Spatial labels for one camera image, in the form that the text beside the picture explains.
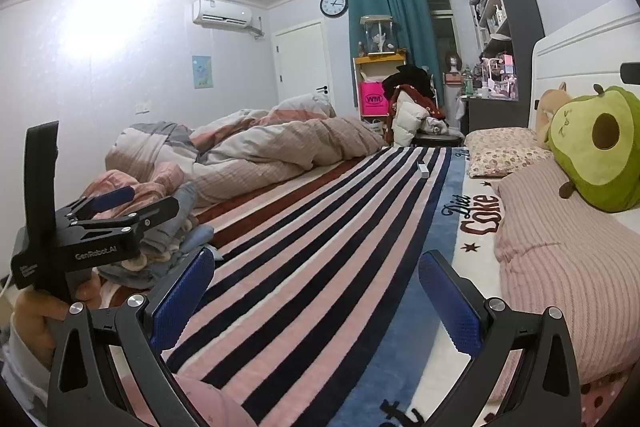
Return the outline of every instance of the white sleeve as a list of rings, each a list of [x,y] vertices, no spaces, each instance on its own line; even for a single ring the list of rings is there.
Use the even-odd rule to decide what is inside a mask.
[[[47,390],[50,372],[44,367],[15,331],[14,318],[11,319],[9,340],[2,346],[4,365],[2,378],[15,399],[29,414],[37,426],[43,424],[34,417],[42,407],[47,406]]]

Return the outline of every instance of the human hand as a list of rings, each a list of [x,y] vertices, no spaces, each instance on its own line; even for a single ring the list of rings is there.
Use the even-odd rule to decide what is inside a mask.
[[[96,272],[92,273],[91,279],[78,286],[76,299],[84,302],[91,310],[100,307],[100,278]],[[53,361],[56,341],[47,328],[46,318],[63,321],[68,310],[69,305],[65,302],[32,287],[20,293],[15,302],[15,331],[33,355],[48,369]]]

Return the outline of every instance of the wall clock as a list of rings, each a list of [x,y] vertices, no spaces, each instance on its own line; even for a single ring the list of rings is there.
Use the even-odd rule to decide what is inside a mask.
[[[349,8],[349,0],[321,0],[320,9],[326,17],[336,18],[344,15]]]

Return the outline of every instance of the white headboard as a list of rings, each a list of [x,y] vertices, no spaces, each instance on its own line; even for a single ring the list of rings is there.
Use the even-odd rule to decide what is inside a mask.
[[[640,9],[635,0],[613,0],[538,41],[529,126],[536,124],[536,100],[562,82],[572,97],[595,94],[593,84],[600,84],[605,89],[623,86],[640,98],[640,86],[622,83],[623,62],[640,62]]]

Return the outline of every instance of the silver bolt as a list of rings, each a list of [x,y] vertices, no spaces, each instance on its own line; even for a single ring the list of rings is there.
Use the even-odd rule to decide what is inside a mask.
[[[78,315],[83,309],[84,309],[84,304],[82,304],[82,302],[76,302],[71,304],[71,307],[69,308],[69,313],[71,313],[72,315]]]
[[[506,305],[501,299],[491,299],[489,301],[489,308],[491,308],[494,312],[503,312],[506,308]]]
[[[562,312],[556,307],[549,308],[549,315],[551,315],[554,319],[562,318]]]
[[[144,301],[145,301],[145,298],[139,293],[136,293],[135,295],[132,295],[127,299],[127,304],[132,308],[137,308]]]

